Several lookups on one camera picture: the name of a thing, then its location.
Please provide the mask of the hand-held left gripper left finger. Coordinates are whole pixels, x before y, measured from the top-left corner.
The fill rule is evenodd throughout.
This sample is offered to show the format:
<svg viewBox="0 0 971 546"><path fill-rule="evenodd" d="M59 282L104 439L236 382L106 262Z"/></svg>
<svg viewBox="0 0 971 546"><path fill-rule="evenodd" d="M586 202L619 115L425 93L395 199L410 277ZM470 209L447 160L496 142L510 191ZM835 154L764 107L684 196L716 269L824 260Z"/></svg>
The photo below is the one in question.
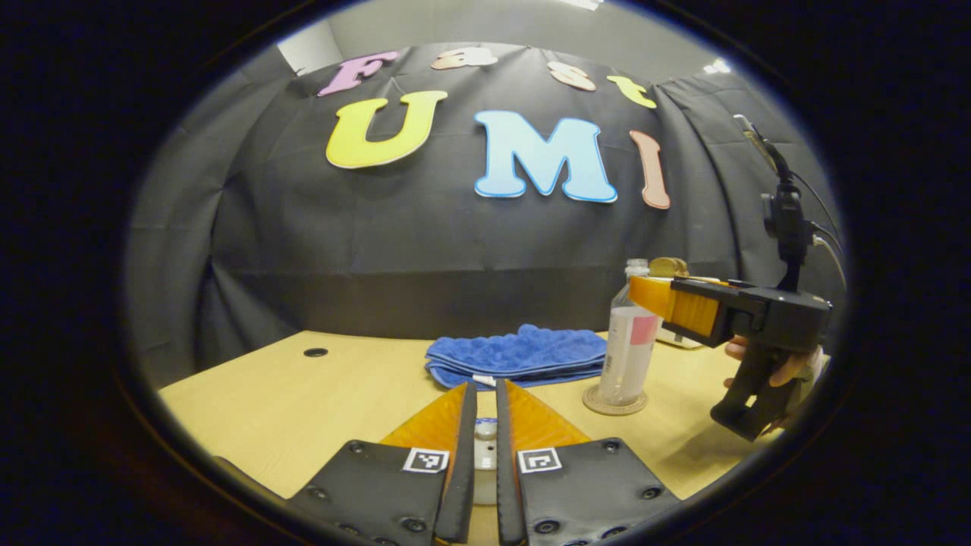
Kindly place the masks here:
<svg viewBox="0 0 971 546"><path fill-rule="evenodd" d="M350 440L287 507L370 545L468 539L476 392L452 388L378 442Z"/></svg>

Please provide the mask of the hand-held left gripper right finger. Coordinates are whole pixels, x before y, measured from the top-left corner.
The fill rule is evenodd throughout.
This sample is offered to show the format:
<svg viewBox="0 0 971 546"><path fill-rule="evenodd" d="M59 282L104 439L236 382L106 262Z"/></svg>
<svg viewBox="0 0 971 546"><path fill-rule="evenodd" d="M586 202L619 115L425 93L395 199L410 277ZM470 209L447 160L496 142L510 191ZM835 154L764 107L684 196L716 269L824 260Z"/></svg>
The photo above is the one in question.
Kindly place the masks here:
<svg viewBox="0 0 971 546"><path fill-rule="evenodd" d="M594 545L682 504L624 440L589 438L513 381L496 404L501 544Z"/></svg>

